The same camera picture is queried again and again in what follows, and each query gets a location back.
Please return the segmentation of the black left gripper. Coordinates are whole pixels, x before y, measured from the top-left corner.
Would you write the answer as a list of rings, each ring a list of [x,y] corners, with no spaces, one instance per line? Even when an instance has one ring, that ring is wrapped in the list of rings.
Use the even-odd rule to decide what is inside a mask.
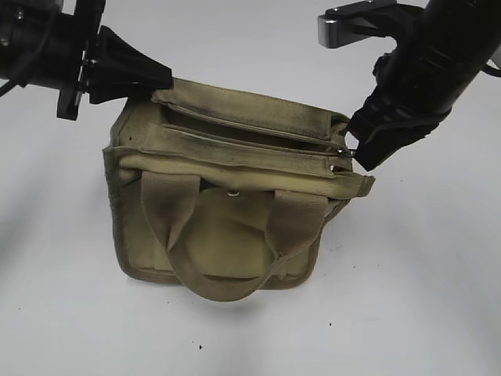
[[[54,89],[57,117],[75,119],[87,91],[91,104],[101,104],[170,89],[171,68],[109,27],[99,29],[104,9],[104,1],[77,1],[71,14],[63,12],[62,1],[2,1],[1,95],[28,85]]]

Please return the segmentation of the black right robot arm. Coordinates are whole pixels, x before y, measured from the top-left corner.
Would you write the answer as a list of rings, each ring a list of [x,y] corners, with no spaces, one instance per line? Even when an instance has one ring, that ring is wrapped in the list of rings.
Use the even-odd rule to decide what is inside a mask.
[[[377,36],[396,40],[373,70],[377,86],[348,124],[355,159],[374,170],[449,116],[500,44],[498,1],[431,1],[369,11]]]

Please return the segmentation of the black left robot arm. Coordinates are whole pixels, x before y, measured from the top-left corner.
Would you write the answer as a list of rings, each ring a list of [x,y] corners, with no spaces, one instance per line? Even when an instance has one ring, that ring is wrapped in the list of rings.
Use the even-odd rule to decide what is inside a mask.
[[[171,68],[134,49],[101,20],[106,3],[1,3],[1,94],[36,85],[58,91],[58,118],[77,119],[81,97],[91,104],[145,96],[173,86]]]

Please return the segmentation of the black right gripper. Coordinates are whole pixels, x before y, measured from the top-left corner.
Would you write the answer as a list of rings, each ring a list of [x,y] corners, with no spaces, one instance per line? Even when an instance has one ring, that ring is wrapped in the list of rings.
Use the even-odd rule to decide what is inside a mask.
[[[470,63],[451,36],[416,23],[378,71],[377,87],[348,123],[348,131],[359,141],[354,158],[372,171],[403,147],[424,139],[445,116],[402,117],[398,104],[424,114],[446,114],[469,83]]]

